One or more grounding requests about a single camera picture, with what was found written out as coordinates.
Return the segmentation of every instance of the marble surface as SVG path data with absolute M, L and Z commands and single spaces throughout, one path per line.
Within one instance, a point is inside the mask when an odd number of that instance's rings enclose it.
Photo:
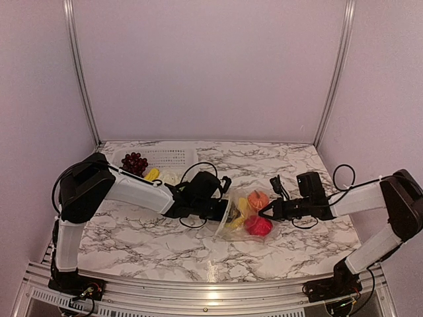
M 108 142 L 102 152 L 141 146 L 196 149 L 199 161 L 214 163 L 231 188 L 271 190 L 280 174 L 292 197 L 299 197 L 295 176 L 320 173 L 327 192 L 330 177 L 314 146 L 238 142 Z M 197 219 L 187 219 L 200 224 Z M 300 221 L 310 225 L 314 220 Z M 167 281 L 241 282 L 303 277 L 331 272 L 333 265 L 360 246 L 350 218 L 320 222 L 301 230 L 289 222 L 274 223 L 264 242 L 228 242 L 215 237 L 217 223 L 188 229 L 177 219 L 116 201 L 104 201 L 87 223 L 79 267 L 90 271 Z

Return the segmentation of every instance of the pink wall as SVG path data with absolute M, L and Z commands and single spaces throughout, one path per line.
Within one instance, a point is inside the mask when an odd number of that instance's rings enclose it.
M 345 1 L 75 2 L 103 139 L 312 142 Z
M 93 150 L 62 1 L 0 1 L 0 312 L 51 237 L 58 174 Z
M 359 181 L 407 168 L 423 184 L 423 1 L 358 0 L 348 60 L 323 144 L 330 170 L 352 164 Z M 385 213 L 354 217 L 363 240 Z M 423 232 L 383 270 L 399 317 L 423 316 Z

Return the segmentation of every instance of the basket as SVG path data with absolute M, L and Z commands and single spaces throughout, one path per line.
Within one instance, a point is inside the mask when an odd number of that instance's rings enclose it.
M 121 166 L 121 160 L 125 157 L 125 154 L 130 154 L 132 152 L 141 153 L 141 157 L 145 157 L 148 160 L 149 166 L 147 167 L 145 175 L 152 168 L 158 168 L 161 174 L 164 172 L 175 173 L 179 177 L 179 179 L 176 180 L 177 182 L 180 181 L 180 178 L 187 169 L 198 162 L 197 151 L 195 149 L 128 147 L 113 153 L 112 164 Z M 184 180 L 191 180 L 197 171 L 197 168 L 190 170 Z

